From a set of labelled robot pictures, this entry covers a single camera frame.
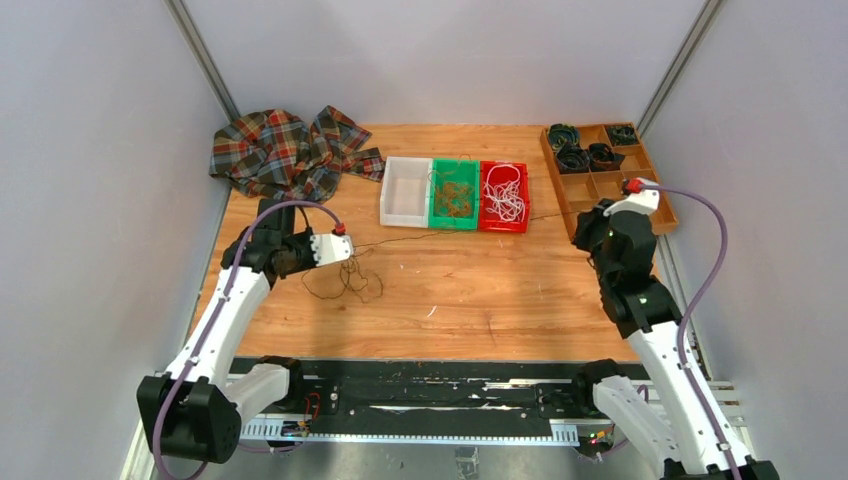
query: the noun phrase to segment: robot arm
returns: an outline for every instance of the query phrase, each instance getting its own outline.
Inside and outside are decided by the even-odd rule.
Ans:
[[[260,215],[276,211],[265,213],[257,224],[238,265],[234,262],[246,231],[224,252],[215,293],[188,342],[161,376],[146,376],[139,385],[136,397],[151,450],[158,441],[163,455],[223,463],[235,451],[243,423],[272,403],[297,402],[303,397],[300,362],[288,358],[264,357],[247,375],[226,385],[247,325],[277,278],[353,254],[347,235],[316,235],[309,227],[294,234],[294,207],[278,209],[277,203],[260,201]],[[235,279],[227,289],[232,276]],[[179,381],[188,364],[192,368]],[[175,386],[175,401],[166,405],[165,398]],[[165,407],[162,433],[155,439],[157,417]]]
[[[642,179],[631,182],[653,184]],[[771,462],[755,461],[730,427],[688,344],[686,362],[681,362],[680,311],[665,286],[651,275],[656,237],[648,215],[657,209],[659,192],[633,186],[625,185],[630,195],[624,200],[602,200],[592,211],[581,213],[572,243],[590,253],[604,312],[639,355],[667,419],[647,406],[612,360],[583,368],[575,379],[579,398],[587,409],[603,412],[625,432],[657,478],[730,478],[729,451],[743,479],[777,479]],[[687,370],[724,429],[726,442],[711,426]]]

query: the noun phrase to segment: metal frame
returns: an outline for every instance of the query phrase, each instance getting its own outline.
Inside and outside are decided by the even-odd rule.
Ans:
[[[657,87],[657,91],[654,93],[653,98],[648,103],[645,113],[636,124],[636,127],[639,129],[639,133],[641,133],[643,137],[651,128],[651,124],[654,122],[657,112],[659,112],[666,97],[668,97],[669,92],[674,87],[674,84],[677,83],[678,77],[680,77],[681,72],[686,67],[686,64],[695,52],[695,49],[698,48],[698,44],[701,43],[701,39],[703,39],[704,34],[710,28],[710,25],[712,25],[713,20],[722,5],[724,5],[724,0],[706,0],[706,2],[704,2],[703,8],[701,8],[700,13],[698,13],[697,18],[695,18],[695,23],[686,35],[686,39],[683,40],[680,50],[678,50],[677,55],[668,67],[668,71],[660,82],[659,87]]]
[[[237,357],[235,359],[233,365],[233,371],[241,371],[245,373],[230,373],[227,375],[227,383],[236,382],[239,379],[244,378],[246,372],[249,371],[247,365],[251,364],[255,359],[250,358],[242,358]],[[313,375],[305,375],[306,379],[315,379]],[[509,389],[509,388],[526,388],[532,385],[540,385],[545,383],[555,383],[555,384],[566,384],[570,383],[571,380],[568,378],[512,378],[510,377],[508,381],[486,381],[485,386],[490,390],[499,390],[499,389]],[[664,405],[660,402],[660,395],[657,389],[655,388],[654,382],[651,380],[631,380],[631,384],[634,387],[638,387],[640,385],[645,385],[648,387],[649,393],[649,401],[648,406],[659,415],[660,418],[667,419],[668,414],[665,410]],[[710,390],[713,393],[713,396],[718,401],[718,405],[721,408],[721,411],[724,413],[725,417],[728,419],[728,422],[733,427],[733,430],[739,435],[739,437],[747,444],[749,450],[751,449],[750,439],[748,438],[747,427],[745,425],[745,419],[742,417],[741,407],[739,406],[739,399],[736,390],[733,389],[733,386],[729,382],[721,382],[721,381],[711,381],[707,382]],[[349,412],[339,412],[337,415],[350,415]],[[263,439],[276,439],[280,441],[293,440],[290,437],[285,437],[279,435],[279,431],[274,431],[273,427],[275,425],[281,424],[283,421],[298,421],[303,419],[303,414],[278,414],[278,413],[268,413],[268,414],[259,414],[253,418],[252,421],[246,423],[243,426],[242,433],[244,434],[244,438],[247,439],[257,439],[257,436],[261,436]],[[405,436],[405,435],[347,435],[347,434],[313,434],[306,439],[299,439],[306,442],[316,442],[316,443],[396,443],[396,444],[422,444],[422,445],[433,445],[433,444],[443,444],[443,445],[454,445],[454,444],[464,444],[464,445],[510,445],[510,446],[548,446],[548,447],[559,447],[564,448],[566,445],[571,444],[573,442],[573,428],[575,427],[578,431],[595,431],[601,430],[609,427],[612,422],[609,419],[595,419],[595,418],[566,418],[566,419],[551,419],[549,420],[551,425],[551,437],[462,437],[462,438],[454,438],[448,436]],[[147,440],[144,436],[143,429],[140,428],[136,431],[136,435],[133,438],[132,445],[130,447],[130,451],[128,453],[127,461],[124,466],[124,470],[122,473],[121,479],[124,480],[147,480],[150,478],[154,478],[153,475],[154,465],[152,461],[152,455],[150,454],[147,447]]]
[[[174,21],[177,22],[180,31],[183,32],[188,46],[191,48],[192,53],[194,53],[194,58],[200,65],[201,70],[203,70],[204,75],[206,75],[206,80],[209,81],[209,86],[212,87],[212,92],[218,98],[218,103],[221,104],[221,108],[224,109],[227,118],[232,122],[241,117],[235,100],[233,100],[232,95],[227,90],[227,85],[224,83],[218,67],[215,66],[212,55],[209,54],[209,50],[206,48],[206,44],[203,43],[200,32],[197,30],[194,21],[191,19],[191,15],[188,13],[185,2],[183,0],[164,1],[174,16]]]

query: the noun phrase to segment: plaid cloth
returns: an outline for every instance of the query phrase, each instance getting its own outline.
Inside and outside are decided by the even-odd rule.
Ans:
[[[215,133],[209,175],[226,178],[249,197],[323,203],[335,193],[342,172],[383,178],[380,151],[358,151],[370,136],[331,106],[309,130],[284,110],[251,113]]]

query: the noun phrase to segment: gray wall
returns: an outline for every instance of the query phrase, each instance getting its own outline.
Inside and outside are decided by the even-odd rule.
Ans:
[[[787,479],[845,476],[846,21],[845,2],[727,2],[646,140],[667,184],[727,215],[730,251],[698,331]],[[718,230],[675,200],[691,294]]]
[[[226,120],[161,1],[2,12],[0,476],[117,478],[215,239]]]
[[[703,0],[188,0],[242,112],[638,120]]]

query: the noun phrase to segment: black cable coil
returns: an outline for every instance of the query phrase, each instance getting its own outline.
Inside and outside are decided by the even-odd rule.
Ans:
[[[586,173],[589,171],[589,154],[573,145],[562,148],[556,154],[559,173]]]
[[[563,123],[555,123],[548,129],[548,143],[554,153],[559,153],[566,146],[574,146],[580,144],[580,132],[574,125]]]
[[[639,139],[636,137],[636,129],[630,125],[610,125],[607,127],[607,134],[610,136],[610,141],[614,146],[620,145],[636,145]]]
[[[591,170],[593,172],[609,172],[621,168],[624,155],[612,151],[606,143],[593,143],[589,145],[589,157],[592,159]]]

